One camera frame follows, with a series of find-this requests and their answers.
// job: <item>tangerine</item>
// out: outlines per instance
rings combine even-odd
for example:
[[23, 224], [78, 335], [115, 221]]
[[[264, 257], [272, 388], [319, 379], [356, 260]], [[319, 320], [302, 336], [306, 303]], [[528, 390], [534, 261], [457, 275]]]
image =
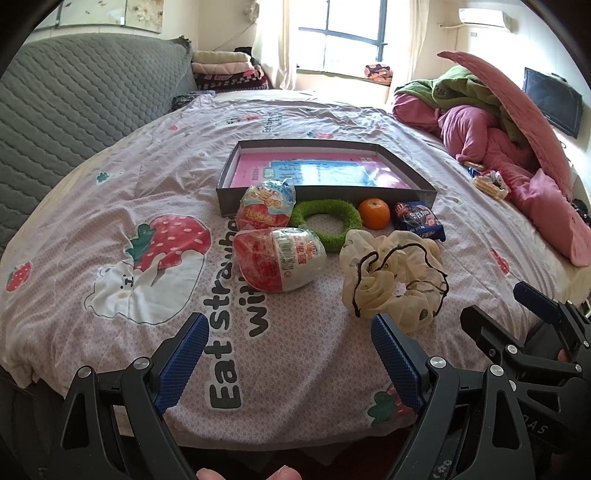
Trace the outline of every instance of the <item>tangerine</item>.
[[390, 221], [390, 208], [380, 199], [367, 199], [359, 204], [361, 221], [370, 230], [381, 230]]

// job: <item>screw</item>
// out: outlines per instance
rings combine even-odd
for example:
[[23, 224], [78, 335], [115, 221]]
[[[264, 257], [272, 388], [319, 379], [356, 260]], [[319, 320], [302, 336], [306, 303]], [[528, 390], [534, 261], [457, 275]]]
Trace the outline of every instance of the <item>screw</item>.
[[435, 368], [443, 368], [447, 365], [447, 362], [445, 361], [445, 359], [441, 358], [440, 356], [434, 356], [429, 361], [431, 362], [432, 366], [434, 366]]
[[136, 361], [134, 362], [134, 368], [136, 370], [143, 370], [149, 364], [150, 364], [150, 359], [149, 358], [146, 358], [144, 356], [141, 356], [138, 359], [136, 359]]
[[503, 370], [503, 367], [500, 367], [499, 365], [491, 365], [491, 374], [494, 376], [501, 377], [504, 373], [505, 371]]
[[80, 378], [86, 378], [88, 375], [90, 375], [90, 367], [81, 367], [78, 370], [78, 376]]

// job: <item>blue gripper pad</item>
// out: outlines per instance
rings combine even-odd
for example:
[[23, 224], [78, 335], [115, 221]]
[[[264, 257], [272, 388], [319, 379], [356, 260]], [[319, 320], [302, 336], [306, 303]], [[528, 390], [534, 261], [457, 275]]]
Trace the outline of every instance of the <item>blue gripper pad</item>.
[[209, 322], [200, 314], [191, 329], [175, 348], [158, 380], [158, 395], [154, 399], [156, 410], [163, 414], [181, 398], [187, 382], [209, 340]]
[[[385, 317], [392, 325], [387, 326], [387, 323], [384, 322]], [[387, 315], [375, 316], [371, 323], [371, 339], [396, 392], [402, 399], [402, 403], [412, 408], [415, 413], [419, 413], [425, 405], [423, 379], [414, 368], [413, 362], [406, 355], [396, 336], [393, 335], [391, 328], [393, 325]], [[403, 335], [397, 328], [396, 330], [397, 333]]]

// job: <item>television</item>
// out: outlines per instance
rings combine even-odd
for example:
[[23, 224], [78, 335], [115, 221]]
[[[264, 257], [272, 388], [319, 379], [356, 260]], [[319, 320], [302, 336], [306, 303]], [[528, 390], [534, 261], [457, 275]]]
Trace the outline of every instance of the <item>television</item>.
[[526, 68], [523, 91], [552, 125], [577, 138], [583, 116], [583, 97], [558, 77]]

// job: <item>green blanket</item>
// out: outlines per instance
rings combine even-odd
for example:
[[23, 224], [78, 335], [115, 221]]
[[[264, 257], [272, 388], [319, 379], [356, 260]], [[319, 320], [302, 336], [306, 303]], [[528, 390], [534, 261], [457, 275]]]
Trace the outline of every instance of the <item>green blanket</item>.
[[413, 80], [398, 87], [396, 93], [410, 93], [432, 108], [444, 111], [459, 105], [482, 108], [501, 121], [513, 142], [528, 145], [524, 134], [511, 120], [499, 99], [470, 70], [461, 65], [453, 66], [435, 80]]

